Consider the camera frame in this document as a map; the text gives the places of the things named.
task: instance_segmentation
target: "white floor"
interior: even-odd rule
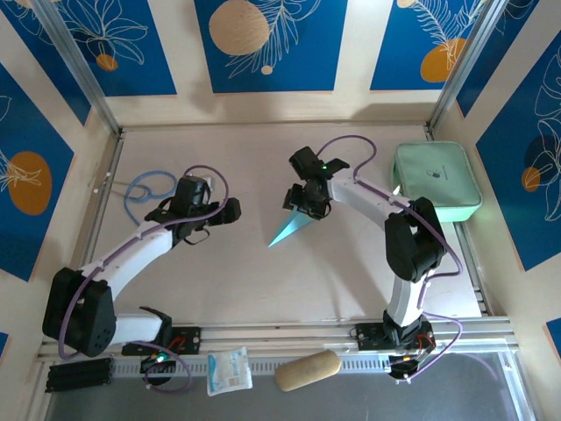
[[[380,318],[391,296],[394,276],[386,264],[382,230],[355,210],[335,205],[324,221],[308,225],[267,248],[287,218],[282,201],[298,178],[288,158],[303,146],[319,149],[347,133],[374,140],[379,152],[362,175],[389,187],[390,163],[402,142],[423,141],[421,126],[346,124],[193,126],[177,130],[126,133],[116,181],[130,182],[153,169],[177,176],[194,164],[218,168],[242,203],[242,218],[211,228],[200,245],[178,245],[149,266],[119,296],[120,311],[148,305],[177,323],[299,322],[342,318]],[[326,151],[351,165],[370,147],[346,140]],[[166,179],[147,182],[155,191]],[[213,200],[222,200],[218,185]],[[114,185],[124,191],[124,186]],[[131,205],[137,218],[157,202]],[[96,247],[101,255],[135,229],[123,210],[122,197],[111,195]],[[453,226],[446,238],[460,253]],[[440,270],[454,268],[449,256]],[[426,310],[455,317],[480,316],[468,275],[433,282]]]

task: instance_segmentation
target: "light blue triangular object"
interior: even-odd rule
[[[288,217],[286,222],[280,226],[279,231],[277,231],[273,241],[271,241],[271,244],[269,244],[269,247],[274,246],[293,232],[298,231],[300,228],[303,228],[303,226],[306,226],[310,222],[314,221],[315,219],[312,219],[308,215],[304,215],[298,210],[293,209],[292,212],[290,212],[290,216]]]

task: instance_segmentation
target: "gray floor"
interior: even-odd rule
[[[498,358],[484,358],[490,367],[446,355],[411,385],[395,385],[388,375],[337,375],[290,393],[280,392],[272,376],[254,376],[253,389],[214,397],[207,396],[203,377],[180,396],[146,390],[140,379],[116,379],[105,387],[55,394],[46,420],[517,419]]]

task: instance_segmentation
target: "beige circle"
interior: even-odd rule
[[[261,73],[265,76],[269,76],[273,73],[273,68],[271,66],[263,66],[261,68]]]
[[[51,0],[51,3],[56,3],[59,2],[60,0]],[[29,4],[29,0],[14,0],[14,2],[16,2],[17,4],[21,4],[22,6],[24,6],[27,9],[31,9],[31,5]]]
[[[408,8],[416,3],[417,0],[397,0],[397,5],[402,9]]]
[[[229,55],[255,53],[269,40],[265,15],[247,0],[228,0],[209,21],[210,37],[220,51]]]

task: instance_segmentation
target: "purple cable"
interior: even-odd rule
[[[355,167],[355,169],[352,173],[352,177],[354,178],[354,181],[360,187],[363,187],[364,189],[367,189],[367,190],[373,192],[375,195],[378,195],[378,196],[382,197],[383,199],[385,199],[388,202],[390,202],[391,204],[394,204],[395,206],[399,207],[400,209],[402,209],[403,211],[405,211],[409,215],[411,215],[413,218],[415,218],[417,221],[419,221],[419,223],[421,223],[427,230],[429,230],[429,232],[438,240],[438,242],[442,245],[442,247],[444,247],[444,250],[446,250],[446,252],[450,254],[452,259],[456,263],[456,266],[458,267],[458,270],[456,270],[455,272],[445,272],[443,274],[431,275],[431,276],[427,276],[425,278],[425,280],[423,281],[423,286],[422,286],[422,289],[421,289],[421,293],[419,294],[419,301],[417,302],[417,308],[421,309],[423,307],[424,298],[427,295],[427,289],[429,287],[429,281],[431,279],[444,278],[445,276],[457,276],[457,275],[462,274],[464,272],[464,267],[462,265],[462,262],[459,259],[458,255],[456,254],[456,252],[454,252],[452,247],[450,247],[450,245],[448,244],[446,239],[442,235],[440,235],[440,233],[431,224],[429,224],[421,215],[419,215],[417,212],[415,212],[414,210],[412,210],[410,207],[408,207],[407,205],[405,205],[403,203],[399,203],[397,201],[392,202],[392,197],[390,195],[384,193],[381,190],[376,189],[373,186],[370,186],[369,184],[366,184],[365,182],[362,182],[360,179],[357,178],[359,176],[359,170],[364,165],[366,165],[368,162],[372,161],[374,159],[374,157],[376,156],[376,153],[378,152],[378,148],[376,147],[376,144],[374,142],[372,142],[369,138],[367,138],[365,136],[360,136],[358,134],[347,134],[347,135],[344,135],[344,136],[339,136],[338,138],[334,138],[334,139],[330,140],[329,142],[327,142],[325,145],[323,145],[320,148],[317,155],[319,156],[319,154],[321,152],[323,152],[327,146],[329,146],[329,145],[331,145],[331,144],[333,144],[333,143],[335,143],[339,140],[342,140],[342,139],[361,139],[361,140],[364,140],[366,143],[368,143],[373,149],[372,155],[368,159],[366,159],[365,161],[360,162]],[[428,367],[432,366],[435,362],[440,360],[440,358],[442,358],[442,356],[451,347],[453,347],[453,345],[458,341],[458,339],[460,338],[460,336],[462,336],[462,333],[464,332],[464,328],[463,328],[462,324],[459,321],[457,321],[455,318],[448,318],[446,316],[439,316],[437,314],[428,313],[426,311],[424,311],[423,314],[428,316],[428,317],[431,317],[431,318],[438,318],[438,319],[441,319],[441,320],[447,320],[449,322],[452,322],[452,323],[456,324],[458,326],[458,334],[454,337],[454,339],[450,342],[450,344],[448,344],[444,348],[444,350],[437,357],[435,357],[433,360],[431,360],[430,362],[425,364],[419,371],[417,371],[416,373],[411,375],[411,377],[408,378],[410,381],[413,380],[415,377],[417,377],[425,369],[427,369]]]
[[[228,185],[228,182],[226,181],[224,176],[217,169],[214,169],[213,167],[209,167],[208,165],[194,165],[193,167],[187,168],[187,170],[185,170],[185,174],[191,172],[194,169],[198,169],[198,168],[208,169],[209,171],[212,171],[213,173],[218,175],[218,177],[224,183],[224,187],[225,187],[224,200],[222,201],[222,203],[220,203],[220,206],[218,206],[218,208],[216,210],[212,211],[208,215],[203,215],[203,216],[195,217],[195,218],[179,218],[179,219],[175,219],[173,221],[168,221],[164,224],[153,226],[152,228],[149,228],[146,231],[141,232],[137,237],[133,237],[133,238],[129,239],[126,243],[124,243],[122,246],[120,246],[115,252],[110,254],[102,262],[101,266],[92,270],[92,272],[86,277],[86,279],[84,279],[84,281],[82,282],[80,287],[76,290],[75,294],[72,296],[72,299],[70,300],[70,303],[68,304],[67,311],[64,314],[64,318],[62,319],[62,325],[60,326],[60,334],[59,334],[59,356],[63,360],[70,360],[71,358],[74,358],[78,354],[77,352],[76,353],[71,353],[71,354],[65,353],[64,352],[64,340],[67,336],[68,323],[70,322],[70,317],[72,316],[72,312],[74,311],[76,305],[78,304],[78,301],[80,300],[80,296],[82,295],[83,291],[86,289],[86,287],[88,286],[89,282],[92,279],[94,279],[97,275],[99,275],[101,272],[103,272],[104,269],[107,267],[107,265],[111,264],[111,262],[114,261],[119,255],[121,255],[125,250],[127,250],[129,247],[133,246],[137,242],[141,241],[147,235],[150,235],[150,234],[152,234],[152,233],[154,233],[158,230],[161,230],[162,228],[167,228],[171,225],[183,224],[183,223],[187,223],[187,222],[198,222],[198,221],[203,221],[204,219],[212,218],[224,208],[224,206],[226,205],[226,202],[228,202],[228,198],[230,197],[230,186]]]
[[[164,348],[163,346],[151,344],[150,342],[144,342],[144,341],[141,341],[141,340],[135,340],[134,342],[131,342],[131,343],[134,344],[134,345],[149,346],[151,348],[157,349],[158,351],[166,353],[170,357],[172,357],[174,360],[178,361],[187,371],[188,379],[183,386],[181,386],[178,389],[166,390],[166,389],[156,388],[155,386],[153,386],[152,384],[150,384],[148,382],[148,375],[150,374],[151,369],[153,367],[157,367],[157,365],[151,366],[150,368],[148,368],[148,370],[146,370],[146,373],[143,377],[144,383],[146,384],[146,386],[150,390],[154,390],[154,391],[159,392],[159,393],[164,393],[166,395],[179,395],[180,393],[187,392],[191,388],[191,383],[193,382],[193,376],[191,375],[191,370],[189,370],[188,363],[185,362],[183,360],[183,358],[180,357],[177,353],[172,353],[169,349]]]

